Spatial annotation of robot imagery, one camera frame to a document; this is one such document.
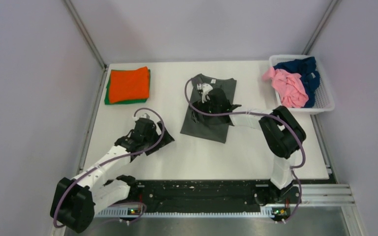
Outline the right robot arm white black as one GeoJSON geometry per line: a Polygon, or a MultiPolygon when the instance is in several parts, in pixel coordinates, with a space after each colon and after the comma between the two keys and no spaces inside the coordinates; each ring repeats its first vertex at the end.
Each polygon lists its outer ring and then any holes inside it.
{"type": "Polygon", "coordinates": [[[205,125],[244,126],[262,131],[274,154],[269,197],[276,203],[289,196],[288,186],[293,181],[291,172],[294,155],[306,139],[306,133],[285,106],[269,111],[243,109],[232,104],[224,91],[209,84],[199,84],[200,100],[193,102],[192,119],[205,125]]]}

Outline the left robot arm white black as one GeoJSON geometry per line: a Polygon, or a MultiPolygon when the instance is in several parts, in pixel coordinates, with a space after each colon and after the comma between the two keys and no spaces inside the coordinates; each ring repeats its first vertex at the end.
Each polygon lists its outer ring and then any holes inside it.
{"type": "Polygon", "coordinates": [[[120,173],[137,156],[150,155],[174,141],[162,120],[140,117],[135,127],[120,137],[105,155],[73,178],[62,178],[54,194],[50,216],[58,228],[85,231],[94,217],[107,207],[138,197],[136,179],[120,173]]]}

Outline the grey t shirt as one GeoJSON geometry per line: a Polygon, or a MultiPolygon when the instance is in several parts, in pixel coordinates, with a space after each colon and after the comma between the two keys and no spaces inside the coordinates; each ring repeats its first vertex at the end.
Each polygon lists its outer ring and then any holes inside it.
{"type": "MultiPolygon", "coordinates": [[[[222,89],[229,102],[233,102],[237,81],[230,79],[216,79],[208,77],[203,74],[198,74],[191,78],[190,85],[192,91],[188,94],[190,102],[194,105],[195,102],[201,101],[202,90],[197,89],[198,84],[210,84],[213,88],[222,89]]],[[[210,141],[225,143],[228,133],[228,124],[222,124],[219,117],[206,117],[204,122],[199,122],[195,119],[197,113],[193,113],[191,107],[187,108],[184,122],[180,133],[202,138],[210,141]]]]}

